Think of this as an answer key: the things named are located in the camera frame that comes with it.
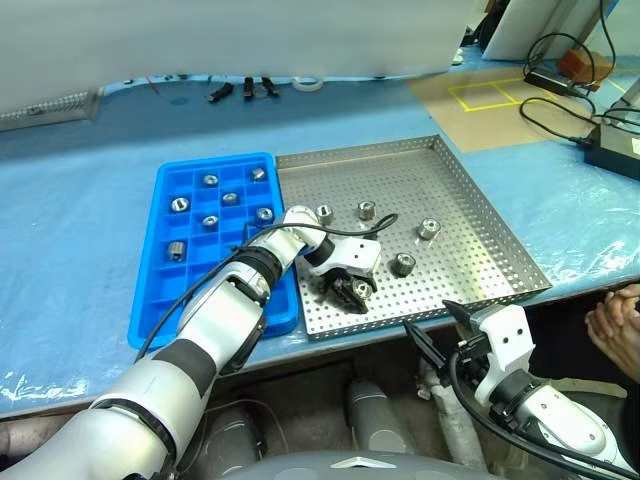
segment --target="metal nut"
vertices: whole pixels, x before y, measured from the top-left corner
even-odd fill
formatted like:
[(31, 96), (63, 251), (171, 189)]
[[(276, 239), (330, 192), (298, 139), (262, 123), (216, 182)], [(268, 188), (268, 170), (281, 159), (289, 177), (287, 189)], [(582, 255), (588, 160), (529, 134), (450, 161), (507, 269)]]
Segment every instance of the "metal nut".
[(391, 262), (391, 271), (399, 277), (406, 277), (416, 266), (416, 259), (408, 253), (398, 253)]
[(189, 199), (179, 197), (171, 202), (171, 211), (175, 213), (186, 212), (189, 209)]
[(182, 262), (184, 260), (184, 252), (187, 246), (184, 242), (171, 242), (167, 247), (169, 260), (172, 262)]
[(271, 222), (273, 221), (273, 212), (270, 208), (259, 208), (256, 210), (256, 217), (261, 222)]
[(316, 208), (316, 216), (320, 225), (331, 225), (333, 221), (333, 209), (329, 205), (320, 205)]
[(376, 216), (376, 204), (371, 200), (358, 204), (358, 218), (360, 220), (371, 220)]
[(431, 240), (440, 231), (440, 222), (434, 218), (425, 218), (418, 226), (418, 235), (425, 240)]
[(218, 224), (218, 217), (215, 215), (209, 215), (202, 219), (202, 226), (205, 228), (214, 228)]
[(238, 203), (237, 193), (225, 193), (222, 196), (222, 204), (226, 206), (236, 205)]
[(202, 177), (202, 183), (204, 183), (207, 187), (217, 187), (218, 177), (215, 175), (205, 175), (204, 177)]
[(367, 300), (373, 293), (373, 288), (364, 280), (353, 281), (353, 291), (362, 300)]
[(252, 182), (262, 182), (265, 178), (267, 178), (267, 172), (265, 172), (262, 168), (256, 168), (251, 171), (251, 181)]

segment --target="stainless steel tray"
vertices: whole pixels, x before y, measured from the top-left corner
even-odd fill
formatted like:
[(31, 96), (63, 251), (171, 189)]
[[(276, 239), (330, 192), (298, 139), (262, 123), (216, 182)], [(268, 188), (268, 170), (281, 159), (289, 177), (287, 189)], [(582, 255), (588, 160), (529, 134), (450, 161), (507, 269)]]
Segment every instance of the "stainless steel tray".
[[(551, 287), (439, 136), (341, 148), (277, 158), (285, 206), (330, 205), (331, 227), (365, 230), (387, 213), (398, 221), (379, 234), (383, 261), (378, 291), (365, 315), (345, 314), (310, 282), (308, 265), (296, 263), (307, 333), (312, 339), (344, 335), (402, 321), (444, 315), (442, 299), (474, 307), (511, 302)], [(362, 222), (356, 206), (373, 200), (376, 219)], [(442, 224), (431, 241), (416, 227), (426, 217)], [(395, 278), (396, 253), (417, 265)]]

